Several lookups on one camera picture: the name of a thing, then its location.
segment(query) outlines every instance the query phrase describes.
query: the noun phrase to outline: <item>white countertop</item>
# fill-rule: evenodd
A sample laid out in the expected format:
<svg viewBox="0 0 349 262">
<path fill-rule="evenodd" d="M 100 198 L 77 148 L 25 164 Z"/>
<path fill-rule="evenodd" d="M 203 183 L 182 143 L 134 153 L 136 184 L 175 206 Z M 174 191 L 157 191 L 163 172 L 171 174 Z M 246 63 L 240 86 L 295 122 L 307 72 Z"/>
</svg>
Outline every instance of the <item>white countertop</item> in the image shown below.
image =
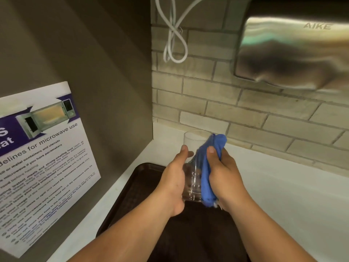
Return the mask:
<svg viewBox="0 0 349 262">
<path fill-rule="evenodd" d="M 154 140 L 86 215 L 48 262 L 67 261 L 96 237 L 121 190 L 141 163 L 167 165 L 183 131 L 154 123 Z M 227 144 L 255 201 L 319 262 L 349 257 L 349 178 Z"/>
</svg>

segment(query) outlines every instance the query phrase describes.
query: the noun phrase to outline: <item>plastic tray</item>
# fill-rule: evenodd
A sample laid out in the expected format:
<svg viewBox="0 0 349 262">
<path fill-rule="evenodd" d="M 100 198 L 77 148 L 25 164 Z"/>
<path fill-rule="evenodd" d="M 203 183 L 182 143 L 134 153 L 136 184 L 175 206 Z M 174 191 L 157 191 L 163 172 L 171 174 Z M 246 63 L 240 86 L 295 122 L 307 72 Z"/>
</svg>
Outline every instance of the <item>plastic tray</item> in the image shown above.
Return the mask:
<svg viewBox="0 0 349 262">
<path fill-rule="evenodd" d="M 102 234 L 153 192 L 165 167 L 137 166 L 96 236 Z M 186 202 L 184 211 L 172 217 L 148 262 L 245 262 L 249 261 L 239 232 L 229 213 Z"/>
</svg>

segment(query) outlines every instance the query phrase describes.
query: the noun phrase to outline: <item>printed sign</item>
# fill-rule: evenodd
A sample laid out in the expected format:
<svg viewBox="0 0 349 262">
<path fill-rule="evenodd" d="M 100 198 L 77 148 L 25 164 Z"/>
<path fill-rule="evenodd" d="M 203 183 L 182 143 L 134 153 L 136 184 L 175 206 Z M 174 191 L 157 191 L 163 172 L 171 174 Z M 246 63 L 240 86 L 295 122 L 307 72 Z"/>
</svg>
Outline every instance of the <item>printed sign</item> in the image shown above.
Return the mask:
<svg viewBox="0 0 349 262">
<path fill-rule="evenodd" d="M 100 174 L 67 82 L 0 98 L 0 248 L 27 251 Z"/>
</svg>

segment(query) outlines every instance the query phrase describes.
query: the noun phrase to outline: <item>fingernail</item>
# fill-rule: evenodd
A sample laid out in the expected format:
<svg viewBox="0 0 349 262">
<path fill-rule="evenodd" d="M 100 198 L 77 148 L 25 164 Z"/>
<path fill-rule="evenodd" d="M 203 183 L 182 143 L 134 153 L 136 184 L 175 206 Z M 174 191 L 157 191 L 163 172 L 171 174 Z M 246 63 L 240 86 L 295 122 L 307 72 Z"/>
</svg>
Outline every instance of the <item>fingernail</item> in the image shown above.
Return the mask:
<svg viewBox="0 0 349 262">
<path fill-rule="evenodd" d="M 208 147 L 208 152 L 209 152 L 209 153 L 214 153 L 214 152 L 215 152 L 214 147 L 213 147 L 213 146 L 209 146 L 209 147 Z"/>
</svg>

